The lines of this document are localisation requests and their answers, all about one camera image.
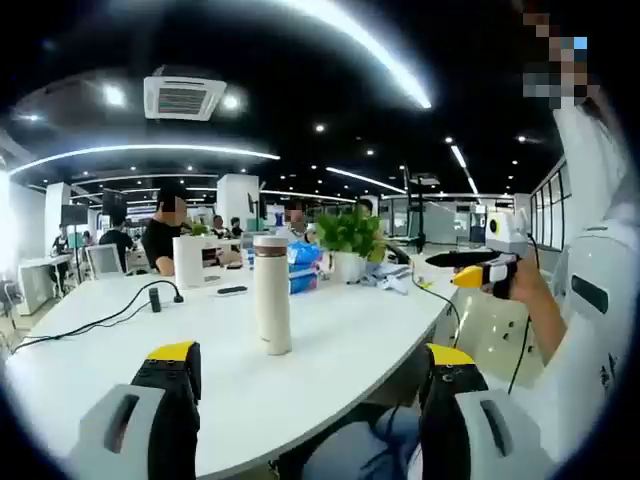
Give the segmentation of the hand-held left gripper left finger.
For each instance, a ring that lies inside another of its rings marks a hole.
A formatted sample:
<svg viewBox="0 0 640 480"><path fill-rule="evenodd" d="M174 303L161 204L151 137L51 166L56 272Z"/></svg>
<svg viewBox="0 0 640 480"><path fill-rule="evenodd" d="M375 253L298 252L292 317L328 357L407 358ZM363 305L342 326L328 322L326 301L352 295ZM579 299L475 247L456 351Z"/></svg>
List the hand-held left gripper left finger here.
<svg viewBox="0 0 640 480"><path fill-rule="evenodd" d="M128 384L112 387L79 425L76 479L194 479L201 400L200 344L153 350Z"/></svg>

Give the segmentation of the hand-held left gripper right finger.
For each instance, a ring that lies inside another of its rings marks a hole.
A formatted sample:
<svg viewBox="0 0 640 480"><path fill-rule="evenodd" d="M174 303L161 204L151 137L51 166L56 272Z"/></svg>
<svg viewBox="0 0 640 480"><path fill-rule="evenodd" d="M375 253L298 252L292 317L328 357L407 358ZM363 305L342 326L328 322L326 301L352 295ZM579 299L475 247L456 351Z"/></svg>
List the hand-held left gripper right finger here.
<svg viewBox="0 0 640 480"><path fill-rule="evenodd" d="M544 479L540 429L503 390L491 390L469 355L429 343L420 389L425 479Z"/></svg>

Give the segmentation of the person's right hand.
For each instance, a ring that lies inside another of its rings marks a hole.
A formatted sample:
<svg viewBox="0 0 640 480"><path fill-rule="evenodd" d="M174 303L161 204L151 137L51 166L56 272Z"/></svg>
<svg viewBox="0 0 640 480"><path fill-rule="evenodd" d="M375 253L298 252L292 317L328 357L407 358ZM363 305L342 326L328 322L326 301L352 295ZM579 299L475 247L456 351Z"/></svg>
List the person's right hand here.
<svg viewBox="0 0 640 480"><path fill-rule="evenodd" d="M534 253L520 259L516 267L509 289L511 300L530 306L549 296L548 284L539 271Z"/></svg>

